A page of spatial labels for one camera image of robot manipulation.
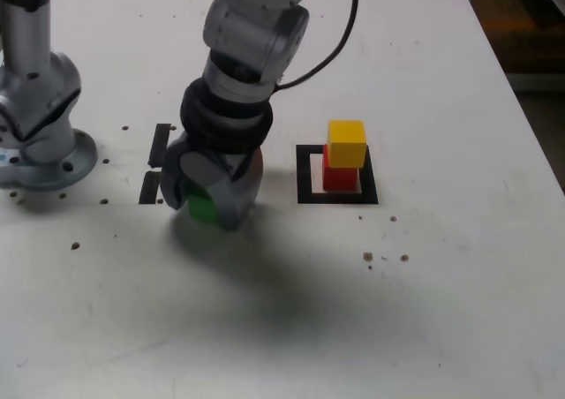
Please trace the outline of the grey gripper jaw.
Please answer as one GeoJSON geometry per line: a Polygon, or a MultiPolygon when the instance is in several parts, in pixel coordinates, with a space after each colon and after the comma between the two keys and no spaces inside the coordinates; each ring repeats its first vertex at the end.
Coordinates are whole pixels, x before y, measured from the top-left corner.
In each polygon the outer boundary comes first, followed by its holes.
{"type": "Polygon", "coordinates": [[[186,201],[192,219],[236,230],[250,211],[260,188],[263,156],[188,152],[180,165],[191,187],[186,201]]]}
{"type": "Polygon", "coordinates": [[[169,207],[179,210],[186,202],[191,184],[183,172],[180,159],[189,151],[186,138],[173,141],[166,150],[162,166],[161,191],[169,207]]]}

